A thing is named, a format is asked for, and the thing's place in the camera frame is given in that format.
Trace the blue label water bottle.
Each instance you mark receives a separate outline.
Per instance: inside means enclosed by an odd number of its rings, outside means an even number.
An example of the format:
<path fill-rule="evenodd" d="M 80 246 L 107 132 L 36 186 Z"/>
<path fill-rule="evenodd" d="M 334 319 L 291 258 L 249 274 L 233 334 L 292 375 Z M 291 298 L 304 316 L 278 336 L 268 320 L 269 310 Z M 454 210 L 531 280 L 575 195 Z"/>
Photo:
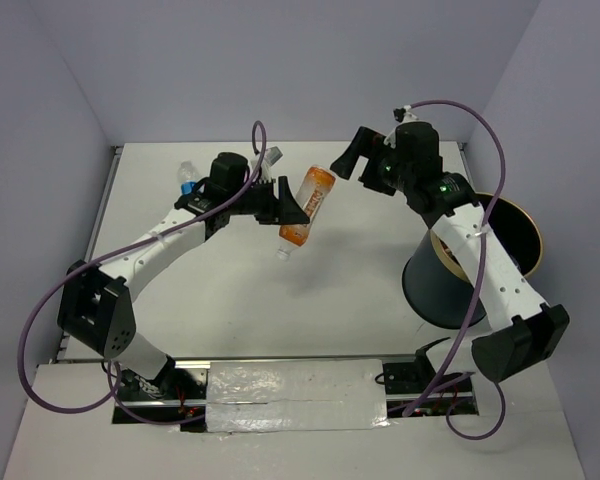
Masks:
<path fill-rule="evenodd" d="M 184 161 L 177 170 L 177 181 L 182 195 L 188 195 L 200 180 L 201 175 L 191 161 Z"/>

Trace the orange drink bottle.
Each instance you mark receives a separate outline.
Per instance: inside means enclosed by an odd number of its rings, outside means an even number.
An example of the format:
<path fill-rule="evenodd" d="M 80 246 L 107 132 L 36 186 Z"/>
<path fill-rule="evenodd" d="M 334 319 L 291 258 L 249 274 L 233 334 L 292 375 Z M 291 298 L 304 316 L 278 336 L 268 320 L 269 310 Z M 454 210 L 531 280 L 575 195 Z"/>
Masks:
<path fill-rule="evenodd" d="M 309 238 L 313 222 L 332 191 L 336 182 L 333 173 L 324 167 L 311 166 L 296 193 L 295 200 L 308 216 L 309 221 L 304 224 L 283 225 L 279 229 L 279 246 L 276 256 L 283 261 L 290 258 L 293 251 L 302 247 Z"/>

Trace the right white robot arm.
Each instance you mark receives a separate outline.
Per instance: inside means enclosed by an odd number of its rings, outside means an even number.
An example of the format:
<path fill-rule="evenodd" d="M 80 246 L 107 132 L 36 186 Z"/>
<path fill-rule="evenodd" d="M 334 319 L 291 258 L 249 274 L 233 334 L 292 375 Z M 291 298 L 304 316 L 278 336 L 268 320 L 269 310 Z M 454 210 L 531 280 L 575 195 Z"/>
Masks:
<path fill-rule="evenodd" d="M 560 304 L 549 305 L 517 269 L 468 180 L 444 170 L 433 126 L 402 123 L 388 136 L 360 127 L 330 169 L 349 179 L 360 158 L 368 161 L 359 178 L 363 186 L 389 196 L 404 194 L 478 293 L 491 327 L 471 344 L 481 374 L 500 383 L 548 359 L 570 323 L 569 314 Z"/>

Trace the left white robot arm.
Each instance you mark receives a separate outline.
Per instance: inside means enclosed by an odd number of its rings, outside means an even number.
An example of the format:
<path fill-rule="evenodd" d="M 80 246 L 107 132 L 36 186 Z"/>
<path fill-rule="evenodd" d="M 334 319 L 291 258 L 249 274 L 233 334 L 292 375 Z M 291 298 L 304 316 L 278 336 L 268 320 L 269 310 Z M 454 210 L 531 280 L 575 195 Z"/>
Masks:
<path fill-rule="evenodd" d="M 130 371 L 153 398 L 164 398 L 186 384 L 174 359 L 138 332 L 133 304 L 172 263 L 203 245 L 234 216 L 249 215 L 261 225 L 305 220 L 287 178 L 270 174 L 281 157 L 276 147 L 252 161 L 220 153 L 208 176 L 182 186 L 174 207 L 138 239 L 136 248 L 93 266 L 83 261 L 72 265 L 57 319 L 61 330 Z"/>

